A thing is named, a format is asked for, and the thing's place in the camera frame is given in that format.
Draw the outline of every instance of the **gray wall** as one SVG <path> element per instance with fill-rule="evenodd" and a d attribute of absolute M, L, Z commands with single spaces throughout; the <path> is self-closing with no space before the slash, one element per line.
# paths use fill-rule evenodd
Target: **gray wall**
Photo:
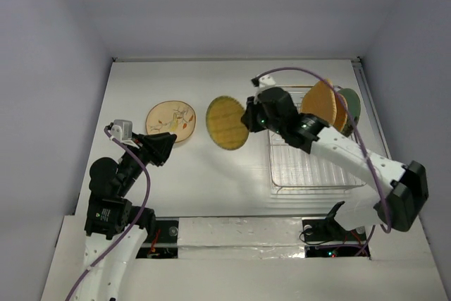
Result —
<path fill-rule="evenodd" d="M 84 0 L 114 56 L 356 56 L 395 0 Z"/>
<path fill-rule="evenodd" d="M 421 214 L 451 295 L 451 0 L 400 0 L 364 57 L 390 151 L 428 171 Z"/>
<path fill-rule="evenodd" d="M 40 300 L 111 58 L 80 0 L 0 8 L 0 300 Z"/>

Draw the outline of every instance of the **green plate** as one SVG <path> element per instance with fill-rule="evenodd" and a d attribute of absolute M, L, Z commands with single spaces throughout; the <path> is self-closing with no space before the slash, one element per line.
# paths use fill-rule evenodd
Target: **green plate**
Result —
<path fill-rule="evenodd" d="M 354 118 L 354 122 L 358 124 L 361 111 L 359 95 L 350 88 L 343 88 L 342 90 L 338 91 L 338 93 L 340 93 L 342 96 L 345 97 L 347 103 L 347 110 L 351 113 L 352 117 Z M 350 117 L 348 116 L 342 134 L 345 137 L 349 137 L 352 134 L 352 132 L 354 132 L 354 128 L 352 127 Z"/>

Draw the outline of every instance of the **wire rack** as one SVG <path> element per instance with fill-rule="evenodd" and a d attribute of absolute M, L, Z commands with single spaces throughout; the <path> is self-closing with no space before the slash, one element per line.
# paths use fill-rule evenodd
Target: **wire rack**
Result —
<path fill-rule="evenodd" d="M 287 86 L 300 108 L 310 86 Z M 342 195 L 365 183 L 329 161 L 288 146 L 279 134 L 268 132 L 272 195 Z"/>

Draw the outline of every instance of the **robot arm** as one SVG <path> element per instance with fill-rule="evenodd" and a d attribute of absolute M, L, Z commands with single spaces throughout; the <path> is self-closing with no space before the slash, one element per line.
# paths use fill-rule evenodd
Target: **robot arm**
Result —
<path fill-rule="evenodd" d="M 144 208 L 138 216 L 141 207 L 134 207 L 125 198 L 143 171 L 132 154 L 144 166 L 163 166 L 177 137 L 170 133 L 136 135 L 132 132 L 131 121 L 124 120 L 114 121 L 105 131 L 117 139 L 126 152 L 118 162 L 100 158 L 89 169 L 91 195 L 85 224 L 84 272 L 69 292 L 67 301 L 122 300 L 124 277 L 142 243 L 156 232 L 154 210 Z M 137 217 L 137 223 L 131 227 Z"/>
<path fill-rule="evenodd" d="M 364 199 L 337 203 L 328 219 L 348 231 L 387 223 L 373 174 L 360 146 L 319 117 L 298 113 L 290 94 L 276 87 L 270 75 L 257 77 L 252 83 L 258 87 L 257 95 L 247 98 L 241 119 L 250 132 L 268 129 L 278 133 L 290 146 L 333 162 L 374 189 Z M 428 199 L 425 168 L 415 161 L 405 166 L 373 152 L 368 152 L 368 157 L 386 197 L 392 227 L 408 231 Z"/>

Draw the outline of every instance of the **yellow plate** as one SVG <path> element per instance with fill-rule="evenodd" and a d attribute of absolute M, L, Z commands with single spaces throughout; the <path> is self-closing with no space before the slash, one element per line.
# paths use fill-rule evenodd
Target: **yellow plate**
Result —
<path fill-rule="evenodd" d="M 347 109 L 346 98 L 344 96 L 342 96 L 341 94 L 339 94 L 339 96 L 344 101 L 345 107 Z M 335 97 L 335 105 L 337 106 L 337 116 L 335 117 L 335 122 L 333 123 L 333 127 L 335 127 L 335 129 L 338 132 L 341 132 L 346 124 L 347 113 L 346 113 L 345 108 L 343 108 L 343 105 L 341 104 L 341 102 L 337 99 L 337 97 Z"/>
<path fill-rule="evenodd" d="M 312 113 L 333 125 L 337 116 L 333 91 L 324 82 L 317 82 L 302 99 L 300 111 L 301 113 Z"/>
<path fill-rule="evenodd" d="M 243 106 L 232 97 L 217 97 L 206 111 L 206 129 L 221 148 L 234 150 L 246 143 L 249 131 L 241 122 Z"/>

